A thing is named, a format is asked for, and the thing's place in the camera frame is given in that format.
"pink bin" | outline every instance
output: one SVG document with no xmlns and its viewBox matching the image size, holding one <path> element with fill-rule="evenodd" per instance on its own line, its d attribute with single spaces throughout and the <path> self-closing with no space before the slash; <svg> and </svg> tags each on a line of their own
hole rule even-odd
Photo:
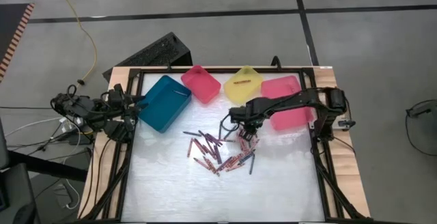
<svg viewBox="0 0 437 224">
<path fill-rule="evenodd" d="M 267 98 L 278 98 L 295 94 L 301 90 L 295 76 L 287 76 L 273 80 L 263 81 L 261 94 Z M 270 122 L 275 130 L 285 130 L 305 125 L 313 120 L 311 108 L 299 108 L 289 111 L 281 111 L 272 115 Z"/>
<path fill-rule="evenodd" d="M 181 80 L 204 104 L 208 104 L 220 92 L 221 84 L 201 66 L 192 67 L 181 76 Z"/>
</svg>

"wooden board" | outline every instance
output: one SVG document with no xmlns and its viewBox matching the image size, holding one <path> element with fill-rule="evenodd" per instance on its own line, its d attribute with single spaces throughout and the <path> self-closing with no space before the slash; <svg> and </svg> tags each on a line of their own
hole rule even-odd
<svg viewBox="0 0 437 224">
<path fill-rule="evenodd" d="M 204 68 L 241 68 L 242 66 L 204 66 Z M 287 68 L 308 68 L 307 66 L 286 66 Z M 127 88 L 128 84 L 128 74 L 131 68 L 142 68 L 142 69 L 156 69 L 162 70 L 166 67 L 161 66 L 153 66 L 153 67 L 115 67 L 112 72 L 111 81 L 109 82 L 109 89 L 113 88 L 113 86 L 117 83 L 120 83 L 124 90 Z M 187 68 L 185 66 L 175 66 L 173 68 Z M 274 66 L 254 66 L 254 68 L 276 68 Z M 315 81 L 318 87 L 336 87 L 337 82 L 335 80 L 334 70 L 332 67 L 312 67 L 314 69 Z M 346 143 L 352 145 L 352 141 L 349 135 L 349 132 L 342 132 L 336 130 L 334 132 L 334 136 L 339 139 L 345 141 Z M 94 150 L 94 163 L 90 165 L 88 171 L 87 181 L 85 183 L 85 188 L 83 191 L 82 201 L 80 210 L 84 208 L 90 187 L 91 187 L 91 197 L 89 198 L 88 204 L 85 206 L 85 210 L 83 215 L 86 215 L 94 206 L 94 197 L 96 195 L 96 187 L 97 187 L 97 176 L 98 176 L 98 163 L 100 153 L 107 142 L 106 135 L 101 132 L 96 137 L 95 150 Z M 104 151 L 104 155 L 102 157 L 102 166 L 100 168 L 100 180 L 97 190 L 97 200 L 99 200 L 101 194 L 103 194 L 104 190 L 107 188 L 108 180 L 109 180 L 109 172 L 111 170 L 111 164 L 113 161 L 113 154 L 115 149 L 115 142 L 110 141 L 107 148 Z M 350 202 L 355 206 L 355 208 L 365 216 L 369 216 L 369 208 L 367 207 L 367 201 L 365 198 L 363 185 L 361 183 L 361 177 L 358 170 L 358 165 L 356 163 L 355 155 L 351 151 L 350 148 L 343 145 L 342 143 L 334 140 L 330 142 L 330 150 L 333 158 L 335 173 L 337 176 L 337 183 L 339 188 L 343 191 L 345 196 L 350 200 Z M 91 167 L 93 167 L 92 178 L 93 182 L 91 185 Z M 335 204 L 333 199 L 333 194 L 330 191 L 329 187 L 326 185 L 326 190 L 328 193 L 328 202 L 331 216 L 336 216 L 335 213 Z M 115 217 L 116 205 L 119 196 L 119 187 L 117 187 L 114 191 L 112 200 L 111 200 L 111 209 L 109 212 L 109 218 Z"/>
</svg>

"yellow bin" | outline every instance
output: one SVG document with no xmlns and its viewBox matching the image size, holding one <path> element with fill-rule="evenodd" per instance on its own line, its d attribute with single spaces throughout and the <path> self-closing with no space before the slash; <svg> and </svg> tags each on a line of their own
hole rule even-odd
<svg viewBox="0 0 437 224">
<path fill-rule="evenodd" d="M 241 68 L 224 84 L 226 96 L 236 104 L 245 104 L 259 91 L 262 76 L 252 67 Z"/>
</svg>

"white surface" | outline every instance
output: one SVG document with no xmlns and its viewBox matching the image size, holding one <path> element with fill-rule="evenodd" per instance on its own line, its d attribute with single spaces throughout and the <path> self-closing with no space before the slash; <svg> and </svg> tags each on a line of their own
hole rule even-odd
<svg viewBox="0 0 437 224">
<path fill-rule="evenodd" d="M 219 122 L 234 107 L 224 95 L 223 83 L 232 74 L 213 74 L 222 83 L 220 94 L 207 105 L 194 96 L 164 134 L 146 123 L 137 125 L 128 176 L 123 221 L 322 221 L 315 165 L 306 127 L 274 131 L 265 121 L 258 131 L 252 175 L 250 162 L 217 177 L 197 164 L 201 158 L 191 136 L 182 131 L 202 130 L 218 136 Z M 262 74 L 264 80 L 288 74 Z M 146 74 L 143 94 L 161 74 Z M 169 74 L 181 82 L 181 74 Z M 220 147 L 224 160 L 240 152 L 236 143 Z"/>
</svg>

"white cable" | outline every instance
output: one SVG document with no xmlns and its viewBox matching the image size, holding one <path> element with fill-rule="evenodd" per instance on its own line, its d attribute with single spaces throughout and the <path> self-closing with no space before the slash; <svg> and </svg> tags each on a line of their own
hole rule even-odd
<svg viewBox="0 0 437 224">
<path fill-rule="evenodd" d="M 7 134 L 5 135 L 5 137 L 8 137 L 9 135 L 11 135 L 11 134 L 13 134 L 13 133 L 15 133 L 15 132 L 17 132 L 17 131 L 23 129 L 23 128 L 26 128 L 26 127 L 28 127 L 28 126 L 33 126 L 33 125 L 36 125 L 36 124 L 40 124 L 40 123 L 43 123 L 43 122 L 49 122 L 49 121 L 53 121 L 53 120 L 59 120 L 60 118 L 61 118 L 61 117 L 56 117 L 56 118 L 51 118 L 51 119 L 42 120 L 42 121 L 38 121 L 38 122 L 32 122 L 32 123 L 30 123 L 30 124 L 28 124 L 28 125 L 21 126 L 20 128 L 17 128 L 16 130 L 13 130 L 12 132 L 7 133 Z"/>
<path fill-rule="evenodd" d="M 76 125 L 76 124 L 74 124 L 73 123 L 73 125 L 77 128 L 77 132 L 78 132 L 78 139 L 77 139 L 77 144 L 76 144 L 76 146 L 74 147 L 74 149 L 73 149 L 73 151 L 71 151 L 70 153 L 69 153 L 69 155 L 67 155 L 66 156 L 66 158 L 64 159 L 64 161 L 63 161 L 63 165 L 65 165 L 65 163 L 66 163 L 66 161 L 67 161 L 67 159 L 76 151 L 76 149 L 79 147 L 79 144 L 81 143 L 81 130 L 79 129 L 79 127 Z M 70 183 L 70 181 L 68 181 L 68 179 L 66 179 L 66 181 L 67 181 L 67 184 L 68 184 L 68 186 L 69 187 L 71 187 L 71 189 L 73 189 L 73 191 L 76 193 L 76 195 L 77 195 L 77 203 L 76 203 L 76 205 L 74 205 L 73 207 L 70 207 L 70 204 L 67 204 L 66 205 L 66 208 L 67 209 L 69 209 L 69 210 L 73 210 L 73 209 L 75 209 L 78 205 L 79 205 L 79 203 L 81 202 L 81 196 L 79 195 L 79 193 L 76 191 L 76 189 L 71 185 L 71 183 Z"/>
</svg>

